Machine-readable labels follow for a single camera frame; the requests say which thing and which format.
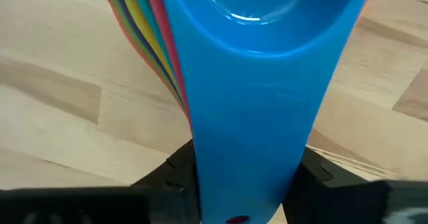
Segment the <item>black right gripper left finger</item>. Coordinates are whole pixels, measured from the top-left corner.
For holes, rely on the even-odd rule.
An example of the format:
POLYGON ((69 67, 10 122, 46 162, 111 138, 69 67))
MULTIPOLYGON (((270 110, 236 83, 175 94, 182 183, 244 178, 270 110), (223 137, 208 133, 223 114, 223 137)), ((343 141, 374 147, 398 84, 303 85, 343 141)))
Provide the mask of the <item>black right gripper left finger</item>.
POLYGON ((192 140, 133 185, 149 191, 147 217, 150 224, 201 224, 192 140))

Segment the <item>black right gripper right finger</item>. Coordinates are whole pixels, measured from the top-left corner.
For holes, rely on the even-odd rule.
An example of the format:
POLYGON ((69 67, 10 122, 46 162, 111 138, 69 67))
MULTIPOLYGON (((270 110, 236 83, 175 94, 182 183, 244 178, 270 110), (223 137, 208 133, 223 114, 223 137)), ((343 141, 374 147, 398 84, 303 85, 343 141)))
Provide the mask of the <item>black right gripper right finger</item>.
POLYGON ((361 207, 329 187, 364 183, 358 175, 305 148, 290 190, 282 202, 288 224, 366 224, 361 207))

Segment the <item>blue measuring cup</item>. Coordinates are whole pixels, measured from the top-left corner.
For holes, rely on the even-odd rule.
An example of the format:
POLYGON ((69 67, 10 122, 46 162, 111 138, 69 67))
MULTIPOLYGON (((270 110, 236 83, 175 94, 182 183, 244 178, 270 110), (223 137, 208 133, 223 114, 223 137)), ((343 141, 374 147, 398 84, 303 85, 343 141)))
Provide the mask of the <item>blue measuring cup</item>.
POLYGON ((164 0, 191 119, 202 224, 267 224, 366 0, 164 0))

